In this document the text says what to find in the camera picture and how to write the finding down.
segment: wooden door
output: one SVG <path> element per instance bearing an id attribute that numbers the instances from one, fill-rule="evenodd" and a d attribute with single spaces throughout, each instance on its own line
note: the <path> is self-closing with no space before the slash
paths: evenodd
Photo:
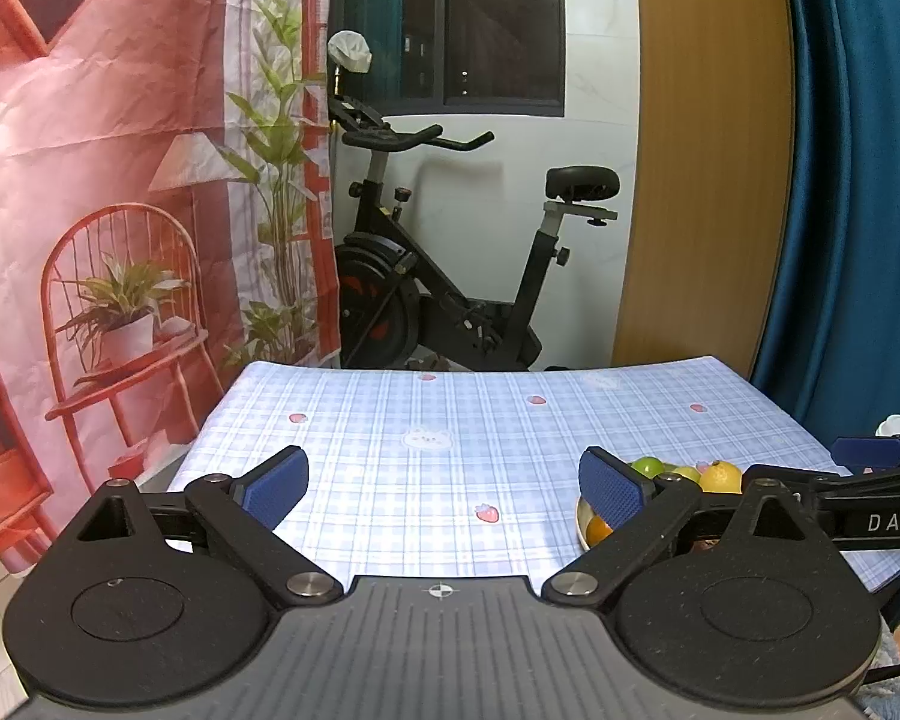
<path id="1" fill-rule="evenodd" d="M 790 187 L 788 0 L 639 0 L 640 134 L 613 365 L 749 376 Z"/>

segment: gray ribbed plate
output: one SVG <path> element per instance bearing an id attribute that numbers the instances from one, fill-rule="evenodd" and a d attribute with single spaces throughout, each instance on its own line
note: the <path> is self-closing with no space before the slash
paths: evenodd
<path id="1" fill-rule="evenodd" d="M 109 712 L 45 698 L 14 720 L 89 720 Z M 597 615 L 540 602 L 527 581 L 360 577 L 326 608 L 286 613 L 244 668 L 140 720 L 674 720 L 743 717 L 694 704 L 637 671 Z M 848 701 L 794 720 L 859 720 Z"/>

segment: exercise bike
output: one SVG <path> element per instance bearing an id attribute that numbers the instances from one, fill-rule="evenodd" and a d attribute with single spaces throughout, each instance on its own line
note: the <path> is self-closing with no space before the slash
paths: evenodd
<path id="1" fill-rule="evenodd" d="M 564 215 L 594 226 L 615 220 L 615 211 L 581 201 L 607 200 L 620 191 L 608 167 L 548 170 L 543 222 L 514 302 L 467 298 L 400 224 L 412 193 L 398 188 L 391 210 L 381 204 L 386 161 L 417 146 L 474 151 L 493 140 L 485 132 L 467 143 L 442 138 L 434 124 L 420 132 L 396 132 L 380 114 L 354 98 L 333 95 L 330 117 L 343 128 L 346 146 L 372 152 L 370 169 L 349 187 L 360 202 L 354 231 L 337 247 L 340 276 L 341 363 L 351 368 L 402 367 L 418 346 L 470 370 L 528 370 L 542 346 L 530 328 L 551 260 L 565 266 L 567 248 L 557 249 Z"/>

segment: bowl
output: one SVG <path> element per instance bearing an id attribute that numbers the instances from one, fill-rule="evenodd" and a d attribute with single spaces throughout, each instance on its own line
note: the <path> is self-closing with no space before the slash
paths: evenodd
<path id="1" fill-rule="evenodd" d="M 590 548 L 590 545 L 586 543 L 586 538 L 583 534 L 586 533 L 586 526 L 590 524 L 590 519 L 595 516 L 590 504 L 584 501 L 583 498 L 577 498 L 577 538 L 580 540 L 580 546 L 583 547 L 583 552 L 586 552 Z"/>

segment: white flower pot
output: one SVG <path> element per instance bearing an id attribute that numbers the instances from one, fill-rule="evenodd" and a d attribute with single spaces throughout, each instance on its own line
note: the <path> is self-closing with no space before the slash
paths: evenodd
<path id="1" fill-rule="evenodd" d="M 103 359 L 112 367 L 120 367 L 142 357 L 154 348 L 154 315 L 147 314 L 116 330 L 108 330 L 101 337 Z"/>

